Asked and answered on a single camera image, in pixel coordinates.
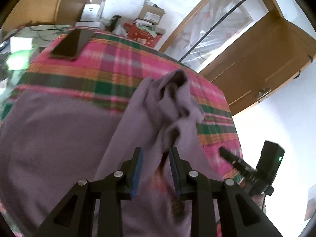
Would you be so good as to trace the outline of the person right hand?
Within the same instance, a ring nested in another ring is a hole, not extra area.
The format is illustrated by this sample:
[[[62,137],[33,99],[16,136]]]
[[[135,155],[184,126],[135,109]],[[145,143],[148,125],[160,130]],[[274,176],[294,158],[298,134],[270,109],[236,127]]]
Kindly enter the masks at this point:
[[[256,205],[263,211],[264,214],[267,214],[265,199],[266,199],[265,193],[252,196],[252,200],[256,203]]]

